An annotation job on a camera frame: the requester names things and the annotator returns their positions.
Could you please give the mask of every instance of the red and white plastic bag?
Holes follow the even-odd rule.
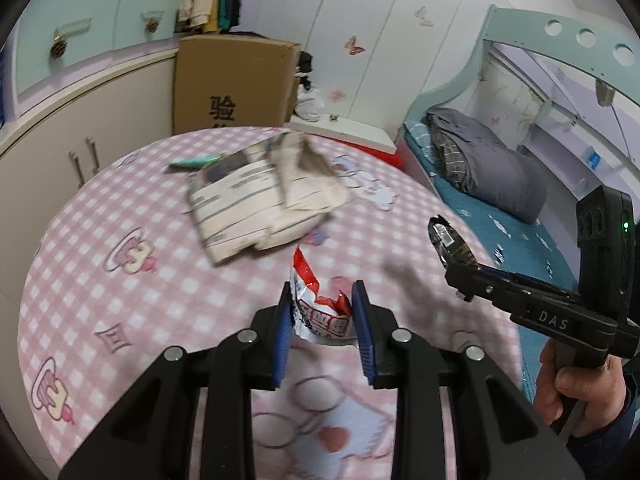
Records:
[[[294,302],[293,330],[298,336],[311,343],[325,345],[355,344],[351,304],[342,288],[335,300],[320,296],[318,279],[300,248],[296,249],[291,267],[291,293]]]

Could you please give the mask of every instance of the human hand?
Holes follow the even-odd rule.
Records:
[[[587,407],[574,436],[585,436],[612,423],[625,406],[626,383],[619,357],[608,356],[601,370],[554,368],[556,342],[550,339],[540,352],[542,368],[536,380],[534,409],[546,424],[562,415],[560,394],[584,400]]]

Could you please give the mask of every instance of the metal screw head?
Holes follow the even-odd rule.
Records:
[[[482,361],[484,359],[484,350],[479,346],[470,346],[465,350],[465,354],[472,361]]]
[[[258,339],[257,333],[250,328],[238,332],[238,341],[241,343],[253,343],[256,339]]]
[[[408,343],[411,341],[411,332],[404,328],[396,328],[391,333],[391,337],[399,343]]]
[[[164,355],[167,361],[179,361],[184,355],[184,352],[179,346],[169,346],[162,355]]]

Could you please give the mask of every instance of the gray blanket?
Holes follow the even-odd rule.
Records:
[[[546,178],[538,161],[507,148],[480,121],[451,108],[434,108],[425,117],[431,132],[453,140],[466,158],[463,188],[527,223],[546,202]]]

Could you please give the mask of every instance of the blue bedsheet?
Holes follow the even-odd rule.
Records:
[[[469,225],[494,259],[497,268],[569,290],[576,289],[577,282],[569,265],[540,221],[526,224],[455,189],[440,176],[436,166],[429,160],[433,160],[429,153],[430,139],[422,126],[407,132],[404,138],[429,173],[443,202]],[[547,338],[533,330],[518,328],[522,347],[522,391],[532,401],[536,391],[536,377],[540,371],[538,357]]]

